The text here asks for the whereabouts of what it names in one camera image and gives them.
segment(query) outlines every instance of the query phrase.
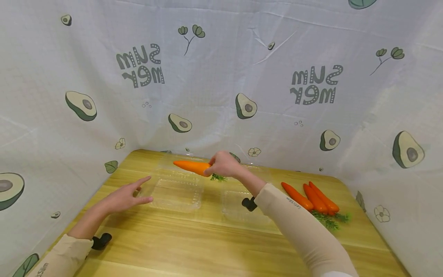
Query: clear plastic container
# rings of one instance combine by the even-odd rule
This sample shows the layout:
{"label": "clear plastic container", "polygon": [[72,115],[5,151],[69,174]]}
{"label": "clear plastic container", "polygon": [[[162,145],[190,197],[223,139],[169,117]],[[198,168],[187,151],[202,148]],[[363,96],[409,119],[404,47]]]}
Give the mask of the clear plastic container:
{"label": "clear plastic container", "polygon": [[202,177],[175,166],[175,160],[204,161],[191,156],[164,155],[152,173],[153,185],[144,187],[139,195],[154,197],[150,207],[191,213],[202,204]]}
{"label": "clear plastic container", "polygon": [[[267,169],[263,169],[253,165],[243,165],[249,171],[254,173],[266,182],[271,182],[271,175]],[[229,178],[223,183],[223,191],[221,193],[221,201],[223,203],[222,213],[225,217],[234,222],[243,222],[250,225],[267,225],[271,219],[264,215],[260,208],[249,211],[242,206],[241,202],[244,198],[251,199],[252,194],[237,180]]]}

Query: beige arm sleeve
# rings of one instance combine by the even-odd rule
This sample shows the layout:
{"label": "beige arm sleeve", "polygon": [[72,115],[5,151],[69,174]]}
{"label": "beige arm sleeve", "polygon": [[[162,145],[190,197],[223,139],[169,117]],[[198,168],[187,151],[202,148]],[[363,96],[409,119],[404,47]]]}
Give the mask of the beige arm sleeve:
{"label": "beige arm sleeve", "polygon": [[299,253],[314,277],[331,271],[358,277],[340,242],[307,210],[267,183],[254,202]]}
{"label": "beige arm sleeve", "polygon": [[28,277],[72,277],[83,264],[93,241],[64,235]]}

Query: flower print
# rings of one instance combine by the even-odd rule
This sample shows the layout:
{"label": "flower print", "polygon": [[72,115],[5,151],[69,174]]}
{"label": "flower print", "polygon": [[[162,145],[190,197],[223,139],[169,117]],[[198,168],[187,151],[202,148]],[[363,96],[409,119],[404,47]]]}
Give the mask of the flower print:
{"label": "flower print", "polygon": [[374,208],[374,214],[377,220],[381,223],[391,221],[391,215],[389,214],[388,209],[386,209],[382,205],[378,205]]}
{"label": "flower print", "polygon": [[251,148],[248,152],[248,155],[251,157],[257,157],[261,153],[261,150],[258,148]]}
{"label": "flower print", "polygon": [[126,142],[124,140],[124,138],[121,138],[117,144],[115,145],[115,149],[122,149],[126,146]]}

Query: carrot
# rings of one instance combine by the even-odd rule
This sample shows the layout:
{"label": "carrot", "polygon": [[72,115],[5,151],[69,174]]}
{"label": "carrot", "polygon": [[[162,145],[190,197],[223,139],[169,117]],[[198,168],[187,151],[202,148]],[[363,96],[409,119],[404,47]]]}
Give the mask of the carrot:
{"label": "carrot", "polygon": [[[174,165],[178,166],[181,169],[193,172],[195,174],[205,176],[203,173],[206,169],[210,168],[211,165],[208,163],[200,163],[193,162],[190,160],[176,160],[174,161]],[[222,177],[218,174],[212,174],[211,180],[217,179],[219,181],[225,181],[226,177]]]}
{"label": "carrot", "polygon": [[293,187],[285,182],[281,182],[281,186],[283,189],[289,194],[292,200],[296,201],[299,205],[305,208],[308,211],[311,211],[314,208],[314,205],[306,199],[303,195],[301,195],[298,191],[296,191]]}
{"label": "carrot", "polygon": [[318,187],[316,187],[311,181],[309,181],[309,186],[314,190],[315,194],[320,198],[320,200],[325,203],[326,207],[328,208],[329,215],[335,215],[338,213],[340,208],[329,198],[327,198]]}
{"label": "carrot", "polygon": [[326,207],[325,203],[323,203],[323,201],[316,195],[315,191],[310,186],[303,184],[303,190],[305,191],[309,201],[311,201],[314,205],[314,210],[322,214],[328,213],[328,208]]}

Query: fabric backdrop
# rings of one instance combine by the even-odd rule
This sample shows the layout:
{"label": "fabric backdrop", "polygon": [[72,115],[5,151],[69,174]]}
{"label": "fabric backdrop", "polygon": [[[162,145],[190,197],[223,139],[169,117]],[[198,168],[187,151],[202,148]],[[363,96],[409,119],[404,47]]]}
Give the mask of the fabric backdrop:
{"label": "fabric backdrop", "polygon": [[336,176],[413,276],[438,276],[441,12],[438,0],[5,1],[0,275],[22,276],[145,148]]}

